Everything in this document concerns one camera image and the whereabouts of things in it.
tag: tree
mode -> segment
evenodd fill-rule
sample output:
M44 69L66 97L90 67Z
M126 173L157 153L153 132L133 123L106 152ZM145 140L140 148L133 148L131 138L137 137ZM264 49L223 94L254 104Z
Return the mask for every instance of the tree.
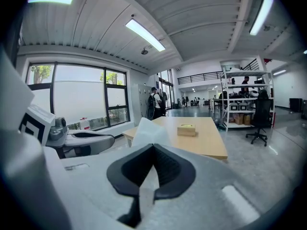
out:
M31 71L34 72L33 83L42 83L50 76L51 66L32 66Z
M116 72L109 72L106 74L106 83L109 84L117 84L117 85L124 85L122 80L117 80L118 77L118 73ZM104 73L101 73L100 76L100 81L103 82L104 81Z

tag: railing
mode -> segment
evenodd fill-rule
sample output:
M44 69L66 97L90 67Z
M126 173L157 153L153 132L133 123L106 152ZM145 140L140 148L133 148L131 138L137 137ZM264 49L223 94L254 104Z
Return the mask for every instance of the railing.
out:
M221 73L222 71L215 71L215 72L207 72L207 73L191 75L191 76L187 76L183 78L178 78L178 84L206 81L206 80L212 80L212 79L220 79Z
M250 62L246 67L243 68L243 70L250 70L250 71L259 70L259 64L257 59L254 59L252 62Z

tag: black pants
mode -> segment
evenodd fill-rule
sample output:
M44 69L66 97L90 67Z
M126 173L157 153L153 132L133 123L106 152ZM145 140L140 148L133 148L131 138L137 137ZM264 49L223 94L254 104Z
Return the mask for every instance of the black pants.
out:
M160 108L154 108L154 115L153 119L161 117L161 110Z

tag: chair base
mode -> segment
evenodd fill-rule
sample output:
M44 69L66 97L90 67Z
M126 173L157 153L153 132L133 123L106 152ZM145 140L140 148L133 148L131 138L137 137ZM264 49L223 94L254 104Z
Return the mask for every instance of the chair base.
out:
M264 146L265 147L267 146L267 141L266 140L268 139L268 137L266 135L260 134L260 129L258 129L258 131L253 133L253 134L246 134L245 135L246 138L248 138L248 136L254 136L254 138L251 141L251 144L254 144L254 140L255 139L260 138L261 140L264 141Z

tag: table leg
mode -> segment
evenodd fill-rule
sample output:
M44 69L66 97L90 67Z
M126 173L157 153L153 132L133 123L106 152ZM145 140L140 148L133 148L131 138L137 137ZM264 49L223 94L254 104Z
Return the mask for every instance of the table leg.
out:
M131 147L132 140L128 139L127 137L125 137L125 139L126 139L126 143L127 143L128 147Z

